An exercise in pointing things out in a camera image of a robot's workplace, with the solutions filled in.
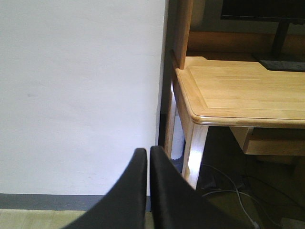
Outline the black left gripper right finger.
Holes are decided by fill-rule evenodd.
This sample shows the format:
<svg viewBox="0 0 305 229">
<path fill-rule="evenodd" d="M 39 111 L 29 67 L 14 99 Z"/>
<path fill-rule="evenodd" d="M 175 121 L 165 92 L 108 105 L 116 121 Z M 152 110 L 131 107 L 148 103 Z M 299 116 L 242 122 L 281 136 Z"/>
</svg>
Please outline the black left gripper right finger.
<svg viewBox="0 0 305 229">
<path fill-rule="evenodd" d="M 150 149 L 150 193 L 157 229 L 255 229 L 201 197 L 184 180 L 161 146 Z"/>
</svg>

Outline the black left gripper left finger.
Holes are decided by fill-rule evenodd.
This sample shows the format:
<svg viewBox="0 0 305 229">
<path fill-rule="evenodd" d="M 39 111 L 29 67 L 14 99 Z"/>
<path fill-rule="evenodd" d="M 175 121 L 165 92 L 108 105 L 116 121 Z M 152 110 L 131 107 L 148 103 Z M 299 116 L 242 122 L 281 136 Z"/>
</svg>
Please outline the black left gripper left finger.
<svg viewBox="0 0 305 229">
<path fill-rule="evenodd" d="M 137 148 L 111 190 L 65 229 L 143 229 L 147 192 L 147 152 Z"/>
</svg>

